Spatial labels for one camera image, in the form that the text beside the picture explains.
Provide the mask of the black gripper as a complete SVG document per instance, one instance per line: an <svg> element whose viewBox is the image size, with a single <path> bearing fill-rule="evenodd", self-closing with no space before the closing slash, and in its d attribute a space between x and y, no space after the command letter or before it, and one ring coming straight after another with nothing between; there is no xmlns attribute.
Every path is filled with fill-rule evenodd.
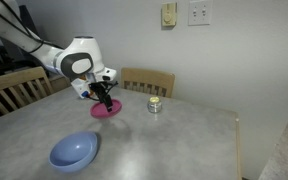
<svg viewBox="0 0 288 180"><path fill-rule="evenodd" d="M113 103L111 97L107 95L114 86L115 86L114 83L107 81L91 83L89 85L90 89L96 94L100 102L101 103L104 102L108 112L112 111Z"/></svg>

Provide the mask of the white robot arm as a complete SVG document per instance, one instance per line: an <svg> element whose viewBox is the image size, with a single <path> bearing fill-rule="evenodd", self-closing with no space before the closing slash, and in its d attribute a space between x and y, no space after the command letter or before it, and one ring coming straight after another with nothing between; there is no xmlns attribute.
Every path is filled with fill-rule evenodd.
<svg viewBox="0 0 288 180"><path fill-rule="evenodd" d="M71 78L80 98L94 100L94 93L108 112L112 110L108 92L117 71L104 65L94 37L76 36L66 48L43 40L23 24L16 0L0 0L0 37L37 58L48 71Z"/></svg>

